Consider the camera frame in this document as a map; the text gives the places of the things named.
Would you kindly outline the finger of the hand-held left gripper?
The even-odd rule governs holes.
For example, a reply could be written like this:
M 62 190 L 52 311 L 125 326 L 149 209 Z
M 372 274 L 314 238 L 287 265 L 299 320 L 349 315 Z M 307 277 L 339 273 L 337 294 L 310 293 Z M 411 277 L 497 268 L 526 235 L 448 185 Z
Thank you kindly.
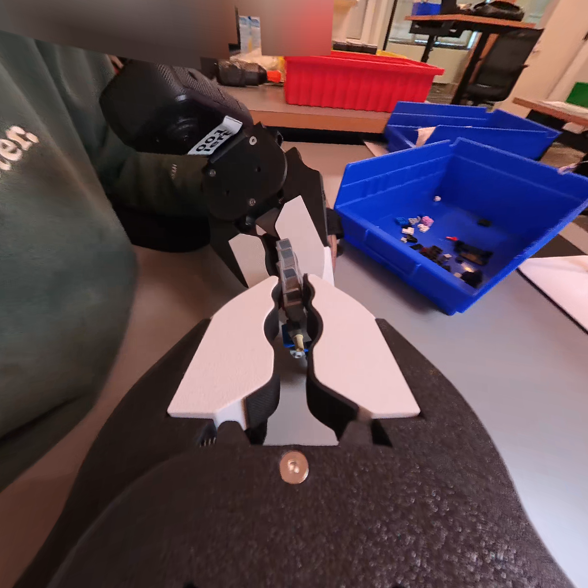
M 323 245 L 301 196 L 283 205 L 275 229 L 280 239 L 290 241 L 302 275 L 313 274 L 334 285 L 332 251 Z
M 270 294 L 275 294 L 278 278 L 268 270 L 269 252 L 263 238 L 239 233 L 229 239 L 228 244 L 246 288 L 263 286 Z

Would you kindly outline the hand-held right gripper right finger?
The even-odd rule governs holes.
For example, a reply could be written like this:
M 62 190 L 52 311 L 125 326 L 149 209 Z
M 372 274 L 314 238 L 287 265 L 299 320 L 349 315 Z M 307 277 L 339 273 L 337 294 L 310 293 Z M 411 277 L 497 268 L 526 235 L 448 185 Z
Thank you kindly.
M 378 326 L 349 294 L 306 275 L 309 319 L 316 319 L 307 383 L 370 419 L 415 417 L 420 408 Z

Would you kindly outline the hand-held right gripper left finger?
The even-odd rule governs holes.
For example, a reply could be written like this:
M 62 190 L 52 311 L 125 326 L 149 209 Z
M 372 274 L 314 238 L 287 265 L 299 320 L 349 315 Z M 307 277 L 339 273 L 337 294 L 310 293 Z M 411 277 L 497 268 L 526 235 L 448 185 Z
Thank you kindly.
M 252 429 L 273 414 L 280 391 L 273 349 L 279 292 L 278 278 L 270 276 L 212 316 L 167 408 L 169 416 Z

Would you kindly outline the lego car model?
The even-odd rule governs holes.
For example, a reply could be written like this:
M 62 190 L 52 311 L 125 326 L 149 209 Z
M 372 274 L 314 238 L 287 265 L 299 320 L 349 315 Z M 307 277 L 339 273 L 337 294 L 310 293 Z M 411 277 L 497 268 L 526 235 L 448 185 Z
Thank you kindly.
M 307 309 L 303 288 L 303 275 L 289 239 L 276 243 L 277 270 L 281 282 L 282 324 L 284 347 L 296 359 L 306 357 L 312 339 L 307 332 Z

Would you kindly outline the blue plastic bin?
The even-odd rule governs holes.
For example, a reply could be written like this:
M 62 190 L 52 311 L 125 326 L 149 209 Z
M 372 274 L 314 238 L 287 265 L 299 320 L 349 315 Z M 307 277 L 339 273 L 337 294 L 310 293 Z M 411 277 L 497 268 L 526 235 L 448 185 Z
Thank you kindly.
M 438 194 L 495 224 L 478 290 L 399 239 L 393 214 Z M 346 241 L 451 316 L 463 313 L 587 208 L 587 178 L 459 138 L 349 164 L 335 202 Z
M 561 132 L 500 109 L 398 102 L 383 134 L 389 152 L 463 138 L 539 160 Z

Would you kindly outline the lego pieces pile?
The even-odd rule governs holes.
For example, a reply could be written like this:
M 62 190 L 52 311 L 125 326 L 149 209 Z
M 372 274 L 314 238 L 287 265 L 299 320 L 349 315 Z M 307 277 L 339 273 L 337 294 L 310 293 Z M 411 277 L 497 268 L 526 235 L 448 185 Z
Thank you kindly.
M 461 204 L 435 194 L 408 211 L 393 214 L 399 239 L 418 254 L 478 290 L 488 278 L 495 257 L 495 224 L 487 215 L 469 212 Z

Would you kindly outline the red bin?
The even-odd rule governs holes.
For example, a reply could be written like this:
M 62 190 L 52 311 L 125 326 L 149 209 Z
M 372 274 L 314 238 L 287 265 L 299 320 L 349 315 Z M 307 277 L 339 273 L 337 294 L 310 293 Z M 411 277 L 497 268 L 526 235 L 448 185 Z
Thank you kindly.
M 287 56 L 285 72 L 287 104 L 391 113 L 398 102 L 424 102 L 445 70 L 403 56 L 332 51 Z

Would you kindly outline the white book stand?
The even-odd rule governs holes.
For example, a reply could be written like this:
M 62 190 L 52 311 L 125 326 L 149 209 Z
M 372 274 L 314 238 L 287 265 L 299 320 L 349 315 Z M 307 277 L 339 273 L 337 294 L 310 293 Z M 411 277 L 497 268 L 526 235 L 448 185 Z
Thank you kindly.
M 518 271 L 585 332 L 587 255 L 530 258 Z

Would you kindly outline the black standing desk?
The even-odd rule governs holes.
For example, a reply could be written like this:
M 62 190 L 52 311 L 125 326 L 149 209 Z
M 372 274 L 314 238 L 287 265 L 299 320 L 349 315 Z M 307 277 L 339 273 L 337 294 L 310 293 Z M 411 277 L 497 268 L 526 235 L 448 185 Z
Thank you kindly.
M 488 46 L 491 35 L 503 36 L 513 31 L 535 30 L 535 25 L 522 21 L 473 16 L 464 13 L 445 13 L 438 15 L 408 15 L 405 21 L 411 22 L 411 34 L 426 34 L 428 36 L 422 63 L 429 61 L 430 53 L 439 37 L 449 36 L 451 32 L 465 31 L 480 33 L 480 37 L 473 49 L 464 73 L 452 97 L 452 105 L 460 105 L 465 98 L 466 90 L 481 56 Z

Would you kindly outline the black office chair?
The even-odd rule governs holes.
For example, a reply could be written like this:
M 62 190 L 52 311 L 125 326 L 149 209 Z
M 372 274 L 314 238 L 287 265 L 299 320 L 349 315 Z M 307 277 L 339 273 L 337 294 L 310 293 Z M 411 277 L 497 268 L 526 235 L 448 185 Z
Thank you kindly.
M 542 34 L 542 29 L 519 29 L 500 35 L 476 67 L 458 103 L 478 106 L 506 100 Z

